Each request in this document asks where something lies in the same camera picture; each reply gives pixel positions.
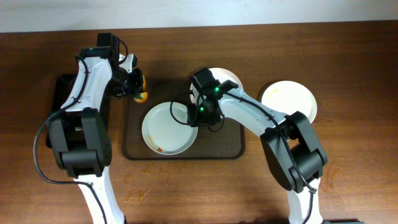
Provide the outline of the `white plate with sauce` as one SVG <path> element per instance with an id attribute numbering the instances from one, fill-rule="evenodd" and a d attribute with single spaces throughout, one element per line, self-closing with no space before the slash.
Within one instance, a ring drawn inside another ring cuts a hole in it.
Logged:
<path id="1" fill-rule="evenodd" d="M 261 96 L 261 103 L 270 109 L 292 115 L 303 113 L 310 123 L 317 115 L 317 102 L 313 93 L 300 83 L 279 81 L 269 85 Z"/>

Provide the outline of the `light blue plate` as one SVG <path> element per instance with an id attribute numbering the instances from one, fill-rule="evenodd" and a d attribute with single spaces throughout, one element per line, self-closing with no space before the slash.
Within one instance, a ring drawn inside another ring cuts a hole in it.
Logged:
<path id="1" fill-rule="evenodd" d="M 198 128 L 180 124 L 170 113 L 171 102 L 154 106 L 145 115 L 141 133 L 144 142 L 154 152 L 171 156 L 186 151 L 195 141 Z"/>

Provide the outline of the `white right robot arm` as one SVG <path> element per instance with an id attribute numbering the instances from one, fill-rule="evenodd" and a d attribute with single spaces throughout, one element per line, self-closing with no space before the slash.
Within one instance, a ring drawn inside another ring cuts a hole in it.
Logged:
<path id="1" fill-rule="evenodd" d="M 289 223 L 324 223 L 318 188 L 328 158 L 308 118 L 270 109 L 206 67 L 190 81 L 195 102 L 188 105 L 187 124 L 211 126 L 225 118 L 242 124 L 259 137 L 271 174 L 287 191 Z"/>

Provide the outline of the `orange green sponge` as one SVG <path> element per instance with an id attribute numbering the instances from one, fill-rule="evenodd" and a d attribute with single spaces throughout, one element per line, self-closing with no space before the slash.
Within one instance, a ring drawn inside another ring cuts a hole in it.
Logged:
<path id="1" fill-rule="evenodd" d="M 134 101 L 135 101 L 136 103 L 143 103 L 143 102 L 145 102 L 145 101 L 147 100 L 147 98 L 148 98 L 148 93 L 146 92 L 146 78 L 145 78 L 144 75 L 142 76 L 142 79 L 143 79 L 143 84 L 142 84 L 143 92 L 142 92 L 142 93 L 139 93 L 138 95 L 136 95 L 136 96 L 134 97 Z"/>

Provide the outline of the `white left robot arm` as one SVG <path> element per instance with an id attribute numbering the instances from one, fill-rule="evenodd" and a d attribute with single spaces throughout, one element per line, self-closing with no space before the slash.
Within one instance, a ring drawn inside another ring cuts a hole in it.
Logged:
<path id="1" fill-rule="evenodd" d="M 56 184 L 79 186 L 93 223 L 127 222 L 110 180 L 109 101 L 131 96 L 143 103 L 148 94 L 137 57 L 119 51 L 124 44 L 112 33 L 99 33 L 95 47 L 82 49 L 69 95 L 42 124 L 56 164 L 70 177 Z"/>

